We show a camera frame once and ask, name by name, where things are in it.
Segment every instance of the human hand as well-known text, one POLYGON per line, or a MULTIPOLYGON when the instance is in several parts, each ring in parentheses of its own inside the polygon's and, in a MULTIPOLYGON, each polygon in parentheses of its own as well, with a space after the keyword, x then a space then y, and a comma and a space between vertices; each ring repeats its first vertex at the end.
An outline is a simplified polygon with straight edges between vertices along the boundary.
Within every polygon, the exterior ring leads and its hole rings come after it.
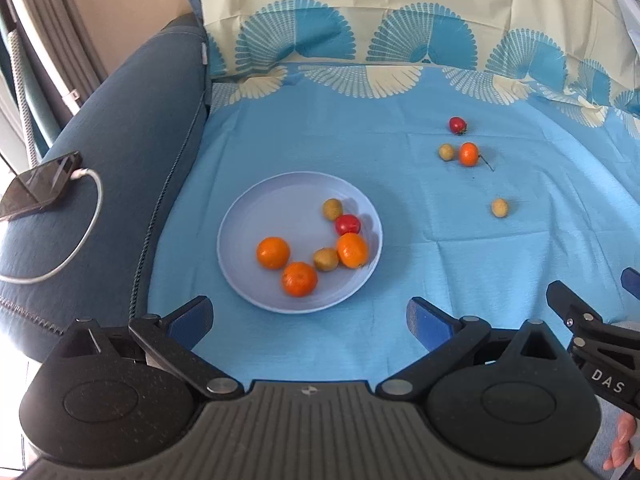
MULTIPOLYGON (((631 446, 629 440, 636 433, 636 418, 628 413, 620 413, 618 417, 618 436, 611 443, 611 455, 604 461, 602 468, 609 471, 620 467, 629 458, 631 446)), ((634 457, 636 469, 640 469, 640 451, 634 457)))

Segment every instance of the ribbed gray surface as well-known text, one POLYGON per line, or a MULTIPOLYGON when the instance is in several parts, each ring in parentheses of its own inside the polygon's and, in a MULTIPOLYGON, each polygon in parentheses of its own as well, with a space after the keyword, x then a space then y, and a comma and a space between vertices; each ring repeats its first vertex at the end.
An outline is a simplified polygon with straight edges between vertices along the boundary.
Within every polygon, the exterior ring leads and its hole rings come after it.
POLYGON ((581 463, 548 470, 491 468, 456 455, 410 404, 365 383, 256 383, 212 402, 171 449, 111 470, 40 460, 24 480, 596 480, 581 463))

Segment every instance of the charging cable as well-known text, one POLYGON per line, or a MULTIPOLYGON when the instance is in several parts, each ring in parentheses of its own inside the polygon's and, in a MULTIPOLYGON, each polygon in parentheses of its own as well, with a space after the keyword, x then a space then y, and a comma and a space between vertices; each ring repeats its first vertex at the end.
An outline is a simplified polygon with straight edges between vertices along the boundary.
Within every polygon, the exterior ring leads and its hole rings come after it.
POLYGON ((72 253, 69 254, 69 256, 66 257, 66 260, 64 262, 62 262, 61 264, 59 264, 59 266, 57 266, 53 270, 50 270, 46 274, 43 274, 42 276, 35 276, 34 278, 12 278, 10 276, 3 276, 2 274, 0 274, 0 281, 7 282, 7 283, 13 283, 15 285, 33 285, 33 283, 40 283, 40 282, 43 282, 45 280, 48 280, 52 276, 55 276, 57 273, 60 272, 60 270, 64 269, 66 266, 68 266, 68 264, 69 264, 69 262, 71 260, 74 259, 76 254, 78 254, 80 249, 82 249, 82 246, 84 245, 84 243, 86 242, 87 238, 91 234, 91 231, 93 230, 93 228, 95 226, 95 223, 98 220, 98 216, 100 215, 100 209, 102 209, 102 196, 103 196, 102 180, 100 179, 100 175, 98 175, 97 172, 95 172, 94 170, 88 170, 88 169, 85 169, 85 168, 82 168, 81 170, 75 170, 71 174, 71 180, 78 180, 79 178, 82 178, 85 175, 89 175, 95 181, 95 188, 98 191, 98 200, 97 200, 97 202, 95 204, 94 217, 91 218, 91 221, 89 222, 89 227, 84 232, 84 235, 82 236, 82 238, 80 238, 80 241, 78 242, 78 245, 76 245, 76 248, 72 251, 72 253))

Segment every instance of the small brown fruit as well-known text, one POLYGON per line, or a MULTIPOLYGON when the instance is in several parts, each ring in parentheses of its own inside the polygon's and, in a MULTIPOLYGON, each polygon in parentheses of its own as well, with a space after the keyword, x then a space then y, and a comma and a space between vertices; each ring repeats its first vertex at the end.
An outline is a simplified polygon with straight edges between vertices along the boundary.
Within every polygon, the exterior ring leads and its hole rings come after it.
POLYGON ((449 162, 450 160, 453 160, 456 157, 456 150, 454 150, 453 146, 451 146, 448 143, 443 144, 438 149, 438 155, 440 155, 440 158, 442 160, 446 160, 447 162, 449 162))
POLYGON ((509 214, 509 203, 503 198, 496 198, 491 202, 491 212, 498 218, 504 218, 509 214))
POLYGON ((322 272, 334 270, 339 261, 338 253, 332 247, 325 247, 314 253, 314 265, 322 272))
POLYGON ((334 222, 342 215, 342 202, 337 198, 330 198, 322 204, 322 214, 329 222, 334 222))

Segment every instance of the plate rim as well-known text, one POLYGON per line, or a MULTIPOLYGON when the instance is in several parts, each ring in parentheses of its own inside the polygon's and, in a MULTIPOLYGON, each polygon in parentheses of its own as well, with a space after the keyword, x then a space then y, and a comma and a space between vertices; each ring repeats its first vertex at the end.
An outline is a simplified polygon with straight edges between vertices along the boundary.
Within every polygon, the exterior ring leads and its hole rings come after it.
POLYGON ((332 306, 335 306, 335 305, 337 305, 339 303, 342 303, 345 300, 348 300, 351 296, 353 296, 356 292, 358 292, 364 286, 365 283, 367 283, 369 281, 369 278, 371 277, 371 275, 373 274, 374 270, 376 270, 376 267, 378 266, 378 262, 380 260, 380 255, 382 254, 382 240, 383 240, 382 220, 380 220, 380 215, 378 214, 378 210, 373 205, 373 203, 371 202, 369 197, 365 193, 363 193, 362 190, 360 190, 360 188, 354 186, 351 182, 348 182, 347 180, 344 180, 343 178, 340 178, 339 176, 335 176, 335 175, 332 175, 332 174, 329 174, 329 173, 323 173, 322 171, 286 171, 285 173, 279 173, 279 174, 276 174, 276 175, 272 175, 272 176, 269 176, 267 178, 262 179, 260 182, 256 182, 251 187, 247 188, 238 197, 236 197, 236 199, 231 203, 229 208, 226 210, 225 215, 222 217, 222 220, 220 221, 220 226, 218 227, 218 234, 216 235, 216 256, 218 258, 218 268, 222 272, 222 275, 224 276, 224 279, 225 279, 227 285, 229 285, 234 290, 234 292, 238 296, 243 298, 247 303, 250 303, 250 304, 252 304, 252 305, 254 305, 254 306, 258 307, 258 308, 262 308, 264 310, 268 310, 269 312, 274 312, 276 314, 311 314, 312 312, 320 312, 321 310, 328 309, 328 308, 330 308, 332 306), (229 212, 234 208, 236 203, 243 196, 245 196, 247 193, 249 193, 254 187, 258 187, 261 184, 263 184, 263 183, 265 183, 265 182, 267 182, 269 180, 273 180, 275 178, 280 178, 280 177, 287 176, 287 175, 292 175, 292 174, 312 174, 312 175, 317 175, 317 176, 324 176, 324 177, 328 177, 328 178, 333 179, 333 180, 338 180, 338 181, 346 184, 347 186, 353 187, 353 189, 357 190, 364 197, 364 199, 369 203, 369 205, 371 206, 371 209, 376 214, 376 218, 378 219, 378 224, 380 226, 380 241, 378 243, 378 250, 376 251, 376 255, 373 257, 373 260, 371 261, 369 272, 367 273, 367 275, 364 278, 364 280, 362 280, 360 285, 357 286, 356 288, 354 288, 348 295, 346 295, 341 300, 334 301, 332 303, 329 303, 327 305, 320 306, 320 307, 308 308, 306 310, 284 310, 284 309, 279 309, 279 308, 273 308, 272 306, 269 306, 269 305, 266 305, 264 303, 261 303, 260 301, 256 302, 254 300, 250 300, 243 292, 238 290, 238 288, 232 283, 232 280, 229 279, 229 276, 226 273, 225 268, 220 264, 220 233, 222 232, 222 227, 225 224, 225 221, 226 221, 227 216, 229 215, 229 212))

